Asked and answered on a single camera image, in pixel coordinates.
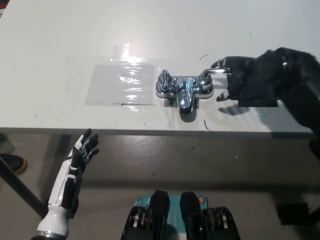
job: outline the black shoe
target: black shoe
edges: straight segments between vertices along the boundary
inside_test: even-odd
[[[23,173],[28,166],[27,160],[23,159],[20,156],[12,155],[8,153],[0,153],[0,157],[3,158],[5,163],[11,168],[11,170],[19,175]]]

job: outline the orange sticker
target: orange sticker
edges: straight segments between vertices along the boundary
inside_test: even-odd
[[[206,199],[205,199],[205,197],[204,196],[198,196],[198,199],[199,199],[199,203],[200,204],[204,204],[205,202],[206,202]]]

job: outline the chrome faucet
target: chrome faucet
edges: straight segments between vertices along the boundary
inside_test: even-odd
[[[155,93],[161,98],[176,100],[181,113],[191,113],[195,99],[208,99],[214,94],[211,75],[233,72],[229,68],[208,68],[199,76],[171,76],[168,70],[163,70],[155,85]]]

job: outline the concrete floor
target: concrete floor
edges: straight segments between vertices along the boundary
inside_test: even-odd
[[[78,136],[11,134],[0,151],[29,162],[20,179],[42,200]],[[320,225],[282,226],[275,204],[320,205],[320,162],[303,139],[100,136],[68,240],[119,240],[135,199],[156,189],[208,195],[243,240],[320,239]],[[0,239],[31,239],[40,218],[0,179]]]

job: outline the white prosthetic arm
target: white prosthetic arm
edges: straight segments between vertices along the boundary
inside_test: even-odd
[[[32,240],[67,238],[68,221],[74,217],[79,205],[82,174],[91,158],[99,152],[99,149],[95,148],[98,135],[89,138],[90,134],[91,129],[88,129],[80,136],[62,163],[49,198],[48,213],[38,225],[37,236]]]

